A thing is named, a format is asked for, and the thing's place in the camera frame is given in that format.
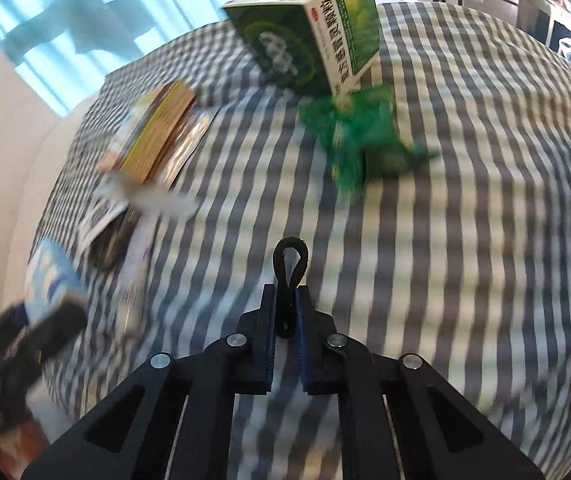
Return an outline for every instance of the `green packet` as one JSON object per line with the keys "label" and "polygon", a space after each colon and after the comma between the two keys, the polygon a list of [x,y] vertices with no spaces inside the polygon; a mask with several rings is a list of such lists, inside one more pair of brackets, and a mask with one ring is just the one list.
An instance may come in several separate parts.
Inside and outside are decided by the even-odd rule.
{"label": "green packet", "polygon": [[328,154],[332,178],[342,192],[360,192],[368,180],[416,171],[436,154],[403,142],[395,129],[395,103],[387,86],[299,107],[301,121]]}

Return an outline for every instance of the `black object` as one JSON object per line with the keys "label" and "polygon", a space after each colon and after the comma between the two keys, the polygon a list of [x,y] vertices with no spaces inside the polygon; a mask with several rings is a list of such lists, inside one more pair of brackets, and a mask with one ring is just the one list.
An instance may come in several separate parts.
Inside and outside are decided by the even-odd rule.
{"label": "black object", "polygon": [[82,306],[64,300],[15,342],[27,325],[24,306],[11,307],[0,315],[0,434],[29,420],[28,389],[41,377],[43,365],[76,338],[87,322]]}
{"label": "black object", "polygon": [[546,44],[548,41],[548,28],[550,27],[550,15],[539,10],[536,16],[536,23],[533,27],[528,28],[526,32],[532,36],[536,41]]}
{"label": "black object", "polygon": [[89,246],[89,262],[109,272],[121,264],[127,254],[140,212],[127,208],[103,229]]}
{"label": "black object", "polygon": [[[289,283],[284,251],[300,259]],[[308,250],[298,238],[274,251],[278,285],[236,333],[201,354],[161,353],[31,464],[23,480],[224,480],[236,394],[270,391],[276,334],[297,335],[309,395],[338,394],[343,478],[370,480],[540,480],[542,473],[419,356],[370,354],[336,333],[299,286]],[[392,430],[398,441],[398,452]]]}

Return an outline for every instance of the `bed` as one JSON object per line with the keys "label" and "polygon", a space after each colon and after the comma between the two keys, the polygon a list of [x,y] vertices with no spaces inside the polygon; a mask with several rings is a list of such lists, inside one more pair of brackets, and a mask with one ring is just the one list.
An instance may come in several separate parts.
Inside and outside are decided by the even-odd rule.
{"label": "bed", "polygon": [[[200,352],[257,308],[284,236],[310,248],[318,309],[372,352],[422,355],[549,479],[571,468],[571,64],[525,33],[447,4],[379,7],[380,59],[407,140],[440,155],[341,201],[302,99],[269,85],[227,22],[112,73],[76,134],[37,230],[74,261],[89,328],[46,370],[78,418],[151,354]],[[117,272],[93,269],[75,229],[94,166],[145,91],[182,78],[219,106],[175,189],[198,209],[161,218],[136,336],[120,336]],[[272,392],[237,397],[229,478],[341,476],[338,410],[307,397],[279,341]]]}

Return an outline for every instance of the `metal screw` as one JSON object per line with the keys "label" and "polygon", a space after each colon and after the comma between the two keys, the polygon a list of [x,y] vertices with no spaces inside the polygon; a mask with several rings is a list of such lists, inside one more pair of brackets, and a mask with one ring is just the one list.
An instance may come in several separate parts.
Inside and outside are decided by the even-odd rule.
{"label": "metal screw", "polygon": [[422,364],[423,360],[416,354],[408,354],[403,357],[403,366],[411,370],[418,370]]}
{"label": "metal screw", "polygon": [[168,354],[156,354],[150,359],[152,368],[165,368],[172,362]]}
{"label": "metal screw", "polygon": [[347,344],[347,337],[343,334],[332,334],[328,337],[328,344],[334,348],[341,348]]}
{"label": "metal screw", "polygon": [[248,338],[243,334],[231,334],[228,336],[227,342],[230,346],[243,346],[248,342]]}

